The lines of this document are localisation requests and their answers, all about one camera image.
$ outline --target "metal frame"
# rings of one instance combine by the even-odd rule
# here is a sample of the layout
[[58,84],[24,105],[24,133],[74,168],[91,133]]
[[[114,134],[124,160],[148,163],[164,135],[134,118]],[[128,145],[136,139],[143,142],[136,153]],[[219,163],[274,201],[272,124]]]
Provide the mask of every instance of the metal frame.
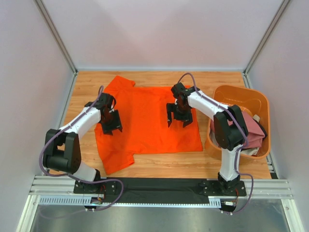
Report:
[[[250,193],[251,180],[242,179],[245,183],[247,195]],[[49,195],[49,196],[93,196],[98,194],[74,194],[75,180],[69,177],[50,177],[50,176],[35,176],[29,195]],[[213,196],[209,198],[223,198],[222,196]],[[253,199],[293,199],[293,195],[287,180],[283,179],[256,179],[254,181]]]
[[68,53],[68,51],[67,51],[67,49],[66,49],[66,47],[65,47],[65,45],[64,45],[64,43],[63,43],[63,41],[60,37],[60,35],[59,35],[59,33],[58,33],[58,31],[57,31],[57,29],[56,29],[56,27],[55,27],[55,25],[52,21],[52,18],[50,17],[44,3],[42,2],[42,0],[34,0],[34,2],[37,5],[43,19],[45,20],[45,22],[48,26],[48,28],[50,29],[50,32],[53,35],[55,41],[57,42],[64,58],[66,59],[66,61],[68,63],[68,65],[70,66],[70,68],[72,69],[72,71],[74,73],[77,73],[77,68],[74,65],[74,62],[73,62],[71,56],[69,55],[69,53]]
[[[282,3],[276,12],[272,22],[270,23],[268,29],[266,30],[261,42],[259,43],[258,47],[256,48],[253,56],[251,57],[247,67],[243,71],[243,80],[245,86],[251,88],[252,85],[250,83],[250,79],[248,76],[248,72],[250,71],[251,67],[255,63],[257,57],[259,56],[260,52],[264,48],[268,38],[274,31],[276,25],[278,24],[280,18],[282,17],[284,11],[286,10],[289,2],[291,0],[282,0]],[[62,51],[68,65],[74,72],[74,78],[70,87],[70,92],[65,104],[65,108],[63,114],[61,116],[61,120],[59,125],[62,125],[64,122],[65,114],[68,109],[68,105],[70,102],[70,98],[74,89],[76,76],[78,70],[74,65],[63,41],[61,40],[59,33],[56,27],[53,24],[53,21],[44,5],[42,0],[34,0],[36,5],[38,6],[39,11],[41,12],[48,28],[50,29],[55,41],[57,42],[60,50]],[[267,163],[270,172],[276,172],[271,155],[269,154],[267,157]],[[247,194],[249,194],[251,188],[251,181],[248,179],[243,180],[245,182]],[[29,196],[24,207],[24,211],[22,213],[21,219],[19,221],[17,230],[18,232],[29,232],[31,229],[32,222],[34,220],[35,212],[37,206],[41,204],[40,198],[41,196],[50,196],[50,197],[61,197],[63,199],[71,199],[71,198],[78,198],[78,197],[91,197],[91,194],[82,195],[82,194],[73,194],[75,181],[68,178],[68,177],[48,177],[48,176],[35,176],[33,184],[31,186]],[[219,199],[219,196],[209,197],[210,199]],[[282,205],[284,207],[285,215],[290,226],[290,230],[292,232],[302,232],[304,228],[299,218],[299,214],[297,208],[295,206],[295,202],[293,200],[293,195],[291,189],[289,187],[287,180],[282,179],[256,179],[254,180],[254,188],[253,188],[253,198],[254,199],[281,199]],[[145,204],[126,204],[125,206],[152,206],[152,207],[198,207],[197,205],[145,205]]]
[[252,68],[253,64],[255,63],[257,57],[259,56],[259,54],[261,53],[262,49],[264,48],[266,42],[268,41],[269,37],[271,36],[272,32],[274,31],[274,29],[276,28],[278,22],[280,21],[283,13],[286,10],[286,7],[289,5],[291,0],[282,0],[282,3],[279,7],[279,9],[277,10],[275,16],[273,17],[269,27],[267,28],[261,42],[259,43],[259,45],[257,46],[254,54],[252,55],[247,67],[244,70],[245,75],[247,75],[250,71],[250,69]]
[[291,232],[305,232],[294,199],[281,200]]

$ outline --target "orange t-shirt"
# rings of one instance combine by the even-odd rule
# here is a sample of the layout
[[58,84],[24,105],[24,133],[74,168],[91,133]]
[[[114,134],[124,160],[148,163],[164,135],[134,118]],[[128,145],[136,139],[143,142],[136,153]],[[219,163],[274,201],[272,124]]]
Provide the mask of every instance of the orange t-shirt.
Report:
[[119,110],[123,132],[103,134],[101,124],[95,128],[98,154],[106,174],[134,163],[133,154],[202,151],[195,109],[193,123],[183,128],[173,120],[168,127],[166,103],[175,99],[171,87],[134,87],[135,82],[116,76],[104,92],[113,95]]

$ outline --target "metal floor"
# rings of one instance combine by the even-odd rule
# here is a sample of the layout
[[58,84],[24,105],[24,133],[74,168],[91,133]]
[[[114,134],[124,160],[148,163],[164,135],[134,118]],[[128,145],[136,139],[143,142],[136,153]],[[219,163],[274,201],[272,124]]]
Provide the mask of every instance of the metal floor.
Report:
[[112,207],[102,212],[82,212],[64,219],[44,219],[81,210],[82,206],[39,205],[32,232],[289,232],[281,200],[251,200],[236,215],[218,209]]

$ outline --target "pink cloth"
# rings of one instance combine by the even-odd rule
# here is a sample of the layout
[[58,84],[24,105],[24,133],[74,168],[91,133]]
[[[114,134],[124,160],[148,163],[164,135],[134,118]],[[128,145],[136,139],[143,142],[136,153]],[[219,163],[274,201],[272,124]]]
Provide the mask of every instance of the pink cloth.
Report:
[[[255,148],[262,146],[262,140],[265,137],[262,129],[256,123],[256,121],[245,111],[242,112],[243,118],[247,125],[248,129],[248,141],[249,145],[246,148]],[[214,123],[211,121],[211,130],[214,132]]]

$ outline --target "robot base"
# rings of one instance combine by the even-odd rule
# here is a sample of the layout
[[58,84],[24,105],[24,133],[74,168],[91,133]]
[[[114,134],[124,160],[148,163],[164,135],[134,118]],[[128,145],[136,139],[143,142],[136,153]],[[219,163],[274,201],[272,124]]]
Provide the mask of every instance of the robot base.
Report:
[[247,196],[245,183],[243,181],[237,181],[233,186],[226,188],[221,180],[203,180],[199,184],[203,187],[203,194],[205,196],[229,196],[236,197],[238,191],[238,196]]

